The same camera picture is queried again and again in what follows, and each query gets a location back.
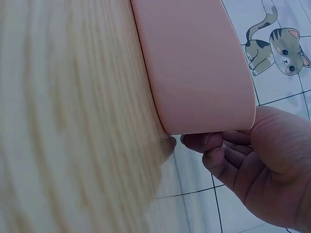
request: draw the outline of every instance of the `gray tabby cat drawing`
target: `gray tabby cat drawing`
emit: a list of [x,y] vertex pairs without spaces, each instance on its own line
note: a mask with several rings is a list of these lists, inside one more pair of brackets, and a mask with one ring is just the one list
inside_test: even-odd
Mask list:
[[262,0],[266,18],[251,27],[246,33],[245,51],[250,60],[249,68],[257,76],[274,63],[286,75],[295,75],[303,67],[310,68],[311,62],[303,52],[300,44],[300,33],[294,28],[278,28],[271,32],[269,42],[253,40],[258,30],[265,28],[277,20],[276,6],[271,0]]

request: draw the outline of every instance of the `pink container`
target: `pink container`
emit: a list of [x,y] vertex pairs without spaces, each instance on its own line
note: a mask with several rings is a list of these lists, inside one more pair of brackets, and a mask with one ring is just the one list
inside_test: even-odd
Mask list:
[[251,74],[220,0],[132,0],[155,105],[169,134],[244,130]]

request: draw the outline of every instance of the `cat face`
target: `cat face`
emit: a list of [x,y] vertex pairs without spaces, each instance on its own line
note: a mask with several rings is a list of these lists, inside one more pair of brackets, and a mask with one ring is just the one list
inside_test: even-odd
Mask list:
[[275,29],[270,34],[270,47],[277,67],[286,75],[299,73],[302,67],[311,67],[309,58],[299,44],[300,34],[296,29]]

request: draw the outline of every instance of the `cat tail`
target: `cat tail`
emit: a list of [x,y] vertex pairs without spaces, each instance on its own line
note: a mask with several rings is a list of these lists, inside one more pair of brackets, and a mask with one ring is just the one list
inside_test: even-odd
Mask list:
[[277,19],[276,6],[272,2],[272,0],[261,0],[261,2],[266,12],[266,18],[262,22],[254,25],[247,31],[246,33],[247,43],[249,43],[249,41],[252,39],[252,36],[255,32],[257,32],[262,28],[268,27],[270,24],[273,24]]

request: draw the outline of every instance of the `wood grain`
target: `wood grain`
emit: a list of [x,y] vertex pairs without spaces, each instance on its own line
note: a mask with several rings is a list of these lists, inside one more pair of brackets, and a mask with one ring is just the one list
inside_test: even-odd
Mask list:
[[145,219],[171,151],[129,0],[0,1],[0,132],[1,233],[166,224]]

